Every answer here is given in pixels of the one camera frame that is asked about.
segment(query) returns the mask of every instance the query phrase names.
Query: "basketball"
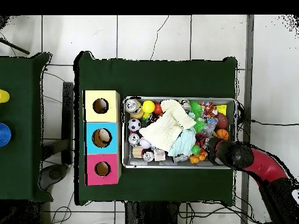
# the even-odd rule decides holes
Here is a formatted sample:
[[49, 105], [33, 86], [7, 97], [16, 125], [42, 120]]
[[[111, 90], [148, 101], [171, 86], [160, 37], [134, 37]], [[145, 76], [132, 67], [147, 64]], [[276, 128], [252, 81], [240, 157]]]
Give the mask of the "basketball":
[[216, 131], [216, 134], [217, 134], [217, 138], [228, 140], [229, 135], [226, 129], [218, 129]]

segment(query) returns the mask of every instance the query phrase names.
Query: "metal tray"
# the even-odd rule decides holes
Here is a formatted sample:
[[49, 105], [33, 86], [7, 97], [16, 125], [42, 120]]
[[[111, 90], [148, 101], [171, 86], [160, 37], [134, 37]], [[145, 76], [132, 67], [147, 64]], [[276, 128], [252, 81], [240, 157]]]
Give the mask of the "metal tray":
[[195, 98], [195, 97], [133, 97], [127, 96], [123, 99], [122, 103], [122, 152], [121, 160], [123, 166], [126, 168], [161, 168], [161, 169], [230, 169], [227, 166], [215, 166], [210, 161], [202, 161], [197, 164], [192, 164], [189, 160], [185, 162], [174, 163], [170, 157], [161, 162], [145, 162], [143, 159], [133, 158], [132, 149], [133, 147], [128, 142], [129, 131], [127, 129], [127, 123], [130, 119], [130, 114], [124, 110], [125, 102], [128, 99], [137, 99], [140, 103], [145, 100], [152, 100], [154, 103], [160, 102], [161, 100], [179, 100], [182, 98], [187, 98], [189, 100], [197, 100], [198, 102], [212, 102], [213, 105], [227, 105], [227, 119], [228, 127], [227, 131], [230, 134], [229, 140], [235, 141], [237, 139], [237, 101], [231, 98]]

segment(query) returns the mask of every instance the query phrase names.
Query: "hole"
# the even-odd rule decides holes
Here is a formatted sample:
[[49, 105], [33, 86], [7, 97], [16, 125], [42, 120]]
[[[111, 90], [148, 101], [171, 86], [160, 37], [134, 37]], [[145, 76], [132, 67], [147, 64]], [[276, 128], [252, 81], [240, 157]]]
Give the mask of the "hole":
[[95, 166], [95, 171], [98, 176], [104, 177], [110, 173], [111, 168], [107, 162], [99, 162]]
[[107, 100], [100, 98], [93, 102], [92, 108], [96, 113], [104, 114], [104, 113], [107, 113], [107, 111], [109, 109], [109, 104], [108, 104]]
[[111, 140], [112, 140], [112, 135], [105, 128], [103, 128], [103, 129], [97, 129], [92, 134], [92, 142], [98, 148], [105, 148], [105, 147], [107, 147], [111, 143]]

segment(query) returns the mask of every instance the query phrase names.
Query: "dark green tablecloth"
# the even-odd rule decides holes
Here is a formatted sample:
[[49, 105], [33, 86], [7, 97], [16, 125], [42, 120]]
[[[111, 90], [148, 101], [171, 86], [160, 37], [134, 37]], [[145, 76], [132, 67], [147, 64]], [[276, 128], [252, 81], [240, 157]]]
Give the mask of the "dark green tablecloth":
[[84, 185], [82, 90], [116, 90], [126, 96], [235, 97], [235, 58], [224, 61], [96, 60], [81, 52], [75, 62], [75, 200], [200, 201], [232, 204], [232, 170], [122, 169], [118, 185]]
[[50, 54], [33, 58], [0, 57], [0, 89], [9, 92], [0, 103], [0, 122], [12, 132], [0, 148], [0, 199], [51, 201], [37, 187], [41, 161], [40, 80]]

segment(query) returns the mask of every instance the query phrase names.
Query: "light blue cloth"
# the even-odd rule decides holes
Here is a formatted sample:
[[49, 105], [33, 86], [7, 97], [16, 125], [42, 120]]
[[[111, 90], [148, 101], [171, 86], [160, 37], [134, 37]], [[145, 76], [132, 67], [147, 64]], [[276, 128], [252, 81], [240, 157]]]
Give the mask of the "light blue cloth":
[[186, 129], [182, 131], [179, 135], [175, 143], [172, 145], [170, 151], [168, 152], [169, 156], [177, 156], [177, 155], [191, 155], [191, 148], [196, 142], [195, 139], [195, 129], [192, 127], [190, 129]]

